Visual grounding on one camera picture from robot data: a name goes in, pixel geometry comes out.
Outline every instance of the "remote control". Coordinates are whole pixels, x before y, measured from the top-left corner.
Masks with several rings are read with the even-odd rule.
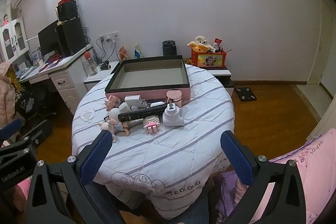
[[[167,104],[153,106],[145,109],[140,109],[133,112],[120,113],[118,119],[121,122],[130,122],[138,119],[143,119],[151,115],[158,115],[165,111]]]

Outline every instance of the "white tablecloth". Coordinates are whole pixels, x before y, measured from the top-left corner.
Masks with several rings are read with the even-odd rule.
[[[142,120],[129,124],[130,135],[117,134],[95,182],[130,208],[144,193],[167,219],[185,211],[200,195],[209,176],[225,170],[223,131],[234,128],[230,95],[208,71],[186,65],[191,99],[184,102],[184,127],[159,126],[157,134],[143,129]],[[104,89],[112,76],[93,87],[80,102],[72,124],[73,155],[100,133],[106,116]]]

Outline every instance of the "silver bolt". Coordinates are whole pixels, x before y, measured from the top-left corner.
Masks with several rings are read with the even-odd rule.
[[[261,161],[261,162],[265,162],[265,161],[267,161],[267,158],[264,155],[259,155],[258,160]]]
[[[44,165],[44,160],[39,160],[39,161],[37,162],[37,166],[38,166],[38,167],[41,167],[42,165]]]
[[[76,160],[76,156],[70,156],[67,161],[74,162],[75,160]]]
[[[295,163],[295,161],[293,161],[293,160],[289,160],[289,165],[290,165],[290,166],[295,166],[296,163]]]

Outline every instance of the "clear bottle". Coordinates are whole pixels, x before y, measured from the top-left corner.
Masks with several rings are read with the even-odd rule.
[[[90,75],[96,75],[98,73],[97,68],[95,66],[95,61],[91,57],[90,52],[85,52],[84,57],[86,59],[87,66],[89,67],[89,73]]]

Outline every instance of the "pink building block toy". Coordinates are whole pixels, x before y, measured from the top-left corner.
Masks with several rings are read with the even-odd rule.
[[[158,115],[148,116],[143,119],[143,128],[147,129],[149,133],[157,132],[158,125],[160,124],[160,120]]]
[[[118,97],[110,95],[110,97],[105,101],[106,111],[110,111],[112,108],[119,107],[121,101]]]

